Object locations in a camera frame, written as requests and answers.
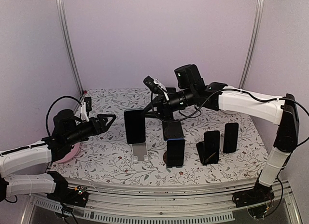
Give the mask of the silver phone stand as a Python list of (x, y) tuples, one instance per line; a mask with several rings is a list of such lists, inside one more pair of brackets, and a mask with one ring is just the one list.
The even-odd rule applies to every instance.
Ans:
[(144, 142), (132, 144), (131, 148), (133, 154), (133, 163), (147, 162), (149, 160), (147, 143)]

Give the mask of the black stand wooden base front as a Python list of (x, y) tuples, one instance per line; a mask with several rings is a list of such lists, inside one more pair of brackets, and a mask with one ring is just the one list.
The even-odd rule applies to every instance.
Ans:
[(181, 168), (184, 166), (184, 155), (168, 155), (168, 152), (164, 152), (163, 161), (166, 164), (166, 168)]

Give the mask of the black folding phone stand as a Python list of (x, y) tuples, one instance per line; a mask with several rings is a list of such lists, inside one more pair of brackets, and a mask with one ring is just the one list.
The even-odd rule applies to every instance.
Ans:
[(203, 141), (196, 144), (198, 156), (202, 165), (218, 164), (220, 145), (213, 144), (206, 147)]

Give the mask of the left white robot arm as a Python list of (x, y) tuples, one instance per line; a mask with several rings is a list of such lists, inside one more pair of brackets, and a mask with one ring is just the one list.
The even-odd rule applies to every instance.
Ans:
[(74, 115), (70, 109), (58, 112), (53, 118), (54, 130), (49, 137), (19, 148), (0, 153), (0, 199), (22, 194), (46, 193), (50, 199), (67, 202), (72, 197), (68, 182), (56, 171), (37, 175), (17, 175), (16, 172), (39, 164), (63, 159), (75, 144), (91, 136), (103, 134), (116, 120), (114, 114), (95, 117)]

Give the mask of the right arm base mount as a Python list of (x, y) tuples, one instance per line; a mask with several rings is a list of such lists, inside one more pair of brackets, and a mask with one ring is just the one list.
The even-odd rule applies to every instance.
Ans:
[(232, 201), (237, 208), (273, 201), (274, 198), (272, 186), (267, 187), (259, 183), (256, 183), (252, 189), (238, 191), (232, 195)]

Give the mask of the black phone front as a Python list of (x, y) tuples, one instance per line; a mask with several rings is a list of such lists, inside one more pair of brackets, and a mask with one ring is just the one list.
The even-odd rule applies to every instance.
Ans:
[(204, 133), (203, 164), (217, 164), (220, 152), (220, 131), (207, 131)]

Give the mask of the front aluminium rail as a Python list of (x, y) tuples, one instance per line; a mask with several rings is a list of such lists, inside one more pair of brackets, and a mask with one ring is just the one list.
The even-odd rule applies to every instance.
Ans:
[(302, 219), (288, 181), (272, 186), (274, 200), (237, 207), (235, 192), (251, 189), (253, 179), (170, 186), (134, 186), (85, 182), (84, 208), (61, 211), (58, 202), (43, 194), (32, 195), (21, 222), (24, 224), (300, 224)]

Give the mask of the aluminium frame post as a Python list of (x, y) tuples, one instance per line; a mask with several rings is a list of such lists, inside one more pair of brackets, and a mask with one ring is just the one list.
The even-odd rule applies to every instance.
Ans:
[(243, 67), (243, 71), (241, 74), (240, 82), (239, 82), (239, 88), (243, 89), (246, 85), (246, 81), (249, 75), (254, 51), (255, 51), (255, 46), (256, 42), (258, 39), (258, 34), (259, 34), (259, 29), (261, 25), (261, 20), (263, 16), (263, 8), (264, 8), (264, 3), (265, 0), (257, 0), (256, 2), (256, 9), (255, 9), (255, 15), (253, 19), (253, 28), (252, 28), (252, 33), (251, 33), (251, 38), (249, 42), (249, 47)]
[(62, 35), (64, 38), (64, 43), (66, 46), (66, 51), (68, 54), (69, 58), (69, 63), (71, 67), (71, 71), (73, 74), (73, 78), (76, 84), (76, 87), (79, 91), (79, 94), (83, 94), (84, 89), (82, 86), (82, 81), (78, 72), (74, 52), (73, 52), (73, 47), (71, 44), (70, 40), (70, 34), (69, 34), (69, 29), (68, 29), (68, 24), (67, 24), (67, 19), (66, 19), (66, 13), (65, 13), (65, 6), (64, 6), (64, 0), (56, 0), (56, 6), (57, 6), (57, 11), (58, 11), (58, 16), (59, 16), (59, 21), (60, 21), (60, 26), (62, 30)]

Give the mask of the black phone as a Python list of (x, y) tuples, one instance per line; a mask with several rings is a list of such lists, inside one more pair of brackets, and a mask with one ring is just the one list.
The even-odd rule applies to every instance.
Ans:
[(174, 88), (174, 87), (167, 87), (167, 91), (169, 93), (176, 93), (176, 88)]
[(217, 164), (220, 152), (220, 131), (207, 131), (204, 133), (203, 164)]
[(224, 142), (223, 142), (223, 153), (230, 154), (237, 150), (238, 145), (238, 123), (227, 123), (225, 124), (224, 130)]
[(166, 165), (167, 168), (181, 168), (184, 165), (184, 139), (169, 139), (167, 140)]

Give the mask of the left aluminium frame post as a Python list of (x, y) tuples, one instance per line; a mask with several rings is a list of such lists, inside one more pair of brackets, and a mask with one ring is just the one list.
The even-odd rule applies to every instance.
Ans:
[(84, 89), (82, 86), (82, 81), (78, 72), (74, 52), (73, 52), (73, 47), (71, 44), (70, 40), (70, 34), (69, 34), (69, 29), (68, 29), (68, 24), (67, 24), (67, 19), (66, 19), (66, 13), (65, 13), (65, 6), (64, 6), (64, 0), (56, 0), (56, 6), (57, 6), (57, 11), (58, 11), (58, 16), (59, 16), (59, 21), (60, 21), (60, 26), (62, 30), (62, 35), (64, 38), (64, 43), (66, 46), (66, 51), (68, 54), (69, 58), (69, 63), (71, 67), (71, 71), (73, 74), (73, 78), (76, 84), (76, 87), (79, 91), (79, 94), (83, 94)]

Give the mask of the floral table mat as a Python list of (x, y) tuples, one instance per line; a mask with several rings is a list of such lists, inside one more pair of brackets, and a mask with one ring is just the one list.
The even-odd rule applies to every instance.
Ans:
[[(194, 107), (189, 107), (174, 113), (175, 118), (182, 120), (184, 165), (166, 167), (163, 155), (167, 144), (162, 123), (153, 118), (146, 119), (148, 160), (136, 163), (131, 146), (126, 142), (124, 111), (145, 107), (150, 101), (150, 91), (142, 88), (92, 89), (85, 95), (92, 98), (91, 116), (111, 113), (116, 115), (116, 120), (107, 133), (83, 142), (72, 160), (51, 166), (51, 170), (63, 177), (143, 186), (211, 184), (256, 178), (267, 161), (267, 150), (251, 117), (202, 109), (195, 117), (184, 119), (195, 111)], [(202, 165), (196, 144), (204, 139), (206, 131), (223, 132), (227, 123), (239, 125), (236, 152), (220, 153), (218, 163)]]

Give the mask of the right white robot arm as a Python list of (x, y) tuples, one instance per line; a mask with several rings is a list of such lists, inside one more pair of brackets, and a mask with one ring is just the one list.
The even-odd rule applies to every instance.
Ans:
[(158, 79), (151, 76), (144, 78), (143, 83), (151, 92), (150, 103), (144, 109), (144, 114), (153, 116), (164, 125), (180, 125), (186, 120), (175, 119), (176, 111), (196, 105), (198, 110), (206, 108), (213, 111), (235, 112), (253, 118), (261, 133), (261, 137), (269, 143), (270, 126), (276, 130), (274, 143), (268, 148), (269, 157), (262, 169), (256, 186), (250, 191), (250, 199), (254, 203), (261, 202), (268, 195), (268, 188), (275, 178), (284, 170), (291, 154), (299, 143), (300, 104), (294, 95), (268, 95), (234, 87), (222, 82), (206, 84), (199, 69), (194, 64), (178, 67), (174, 71), (178, 82), (178, 90), (168, 89)]

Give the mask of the pink bowl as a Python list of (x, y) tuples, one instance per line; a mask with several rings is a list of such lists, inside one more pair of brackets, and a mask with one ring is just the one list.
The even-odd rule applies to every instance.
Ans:
[(80, 143), (75, 144), (72, 150), (68, 154), (66, 154), (62, 159), (56, 161), (56, 163), (66, 163), (72, 160), (78, 154), (79, 149), (80, 149)]

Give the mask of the right aluminium frame post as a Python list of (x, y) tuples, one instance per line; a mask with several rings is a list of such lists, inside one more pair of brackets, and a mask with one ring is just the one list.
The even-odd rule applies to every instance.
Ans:
[(261, 20), (263, 16), (263, 8), (264, 8), (264, 3), (265, 0), (257, 0), (256, 2), (256, 9), (255, 9), (255, 15), (253, 19), (253, 28), (252, 28), (252, 33), (251, 33), (251, 38), (249, 42), (249, 47), (243, 67), (243, 71), (241, 74), (240, 82), (239, 82), (239, 88), (243, 89), (246, 85), (246, 81), (249, 75), (254, 51), (255, 51), (255, 46), (256, 42), (258, 39), (258, 34), (259, 34), (259, 29), (261, 25)]

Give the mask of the blue phone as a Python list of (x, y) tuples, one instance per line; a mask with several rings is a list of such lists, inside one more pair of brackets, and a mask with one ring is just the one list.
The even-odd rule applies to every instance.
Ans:
[(169, 127), (169, 124), (167, 122), (162, 122), (162, 131), (163, 131), (164, 141), (168, 140), (168, 127)]

